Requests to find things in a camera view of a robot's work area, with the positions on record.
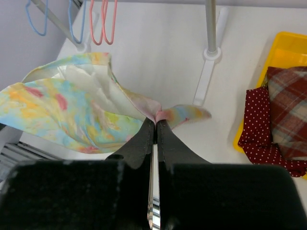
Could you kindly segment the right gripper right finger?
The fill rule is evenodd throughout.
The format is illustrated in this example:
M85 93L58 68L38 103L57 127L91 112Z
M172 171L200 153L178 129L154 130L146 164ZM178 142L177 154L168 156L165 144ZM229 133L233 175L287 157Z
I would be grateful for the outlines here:
M211 165L176 136L166 120L157 123L157 147L160 173L190 172Z

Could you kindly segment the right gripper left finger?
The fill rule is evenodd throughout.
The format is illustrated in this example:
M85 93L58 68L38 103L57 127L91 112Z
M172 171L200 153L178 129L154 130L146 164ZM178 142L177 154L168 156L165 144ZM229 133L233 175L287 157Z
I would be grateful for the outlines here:
M154 145L154 123L146 118L140 130L106 160L123 160L132 169L150 167Z

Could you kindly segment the floral pastel skirt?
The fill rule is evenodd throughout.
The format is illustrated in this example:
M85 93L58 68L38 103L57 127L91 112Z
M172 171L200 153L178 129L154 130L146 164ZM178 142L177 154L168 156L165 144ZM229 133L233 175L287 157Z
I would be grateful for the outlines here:
M210 117L194 105L163 109L158 101L122 87L108 53L56 60L0 92L2 124L86 154L118 150L145 119L166 120L175 128Z

